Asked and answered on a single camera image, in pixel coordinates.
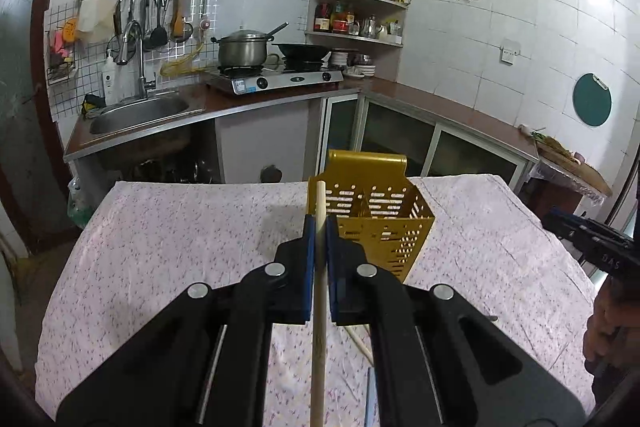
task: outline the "table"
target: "table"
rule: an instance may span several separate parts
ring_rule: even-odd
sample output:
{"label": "table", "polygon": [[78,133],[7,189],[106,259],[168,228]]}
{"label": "table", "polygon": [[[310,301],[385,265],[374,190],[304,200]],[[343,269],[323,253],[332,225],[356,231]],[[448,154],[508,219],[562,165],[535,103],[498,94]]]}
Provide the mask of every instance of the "table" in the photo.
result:
{"label": "table", "polygon": [[[497,176],[414,178],[436,216],[407,284],[447,283],[590,411],[582,334],[595,289]],[[74,247],[43,320],[36,400],[64,396],[193,282],[238,282],[301,237],[306,184],[118,182]],[[264,425],[308,423],[311,325],[274,325]],[[328,326],[328,425],[363,423],[368,363]]]}

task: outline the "kitchen sink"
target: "kitchen sink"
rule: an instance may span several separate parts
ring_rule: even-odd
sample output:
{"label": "kitchen sink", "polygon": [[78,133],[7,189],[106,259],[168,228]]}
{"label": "kitchen sink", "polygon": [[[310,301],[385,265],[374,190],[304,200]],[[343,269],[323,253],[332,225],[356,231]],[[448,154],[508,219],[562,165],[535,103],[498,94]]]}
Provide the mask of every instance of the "kitchen sink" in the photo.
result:
{"label": "kitchen sink", "polygon": [[189,103],[178,94],[169,94],[136,100],[105,110],[94,118],[89,127],[91,134],[116,133],[142,124],[160,122],[182,113]]}

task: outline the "round cutting board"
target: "round cutting board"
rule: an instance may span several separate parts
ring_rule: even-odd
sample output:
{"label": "round cutting board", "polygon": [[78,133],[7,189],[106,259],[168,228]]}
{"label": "round cutting board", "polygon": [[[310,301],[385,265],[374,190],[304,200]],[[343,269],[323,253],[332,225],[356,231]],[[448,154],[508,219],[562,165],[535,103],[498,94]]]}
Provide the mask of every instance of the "round cutting board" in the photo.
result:
{"label": "round cutting board", "polygon": [[597,76],[587,73],[574,87],[574,109],[587,125],[597,127],[611,114],[611,92]]}

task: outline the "perforated holder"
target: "perforated holder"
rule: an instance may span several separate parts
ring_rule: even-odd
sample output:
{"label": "perforated holder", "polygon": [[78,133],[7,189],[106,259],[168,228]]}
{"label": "perforated holder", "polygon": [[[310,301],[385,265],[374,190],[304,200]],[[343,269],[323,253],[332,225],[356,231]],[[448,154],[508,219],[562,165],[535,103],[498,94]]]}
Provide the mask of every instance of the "perforated holder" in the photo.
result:
{"label": "perforated holder", "polygon": [[307,214],[314,214],[316,182],[323,180],[327,213],[336,215],[340,237],[360,243],[371,264],[401,282],[435,220],[405,170],[403,155],[330,150],[326,169],[309,179],[307,193]]}

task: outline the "brown countertop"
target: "brown countertop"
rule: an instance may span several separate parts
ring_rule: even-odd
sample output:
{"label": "brown countertop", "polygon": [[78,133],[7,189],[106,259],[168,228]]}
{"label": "brown countertop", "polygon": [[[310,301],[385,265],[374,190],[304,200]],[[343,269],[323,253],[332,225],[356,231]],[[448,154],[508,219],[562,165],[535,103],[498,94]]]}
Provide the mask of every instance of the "brown countertop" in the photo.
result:
{"label": "brown countertop", "polygon": [[90,121],[82,117],[78,118],[66,146],[65,161],[81,158],[149,134],[225,116],[226,114],[266,107],[275,103],[297,102],[358,92],[363,92],[373,99],[382,100],[390,104],[397,103],[431,113],[504,144],[520,155],[528,158],[538,158],[535,144],[532,140],[524,137],[514,126],[466,107],[466,105],[415,89],[415,87],[382,80],[381,78],[345,80],[337,84],[289,87],[287,89],[275,89],[248,95],[228,94],[204,84],[182,87],[178,91],[181,95],[190,97],[192,100],[200,100],[202,109],[196,113],[179,114],[175,118],[162,121],[160,124],[146,124],[108,136],[91,135],[89,133]]}

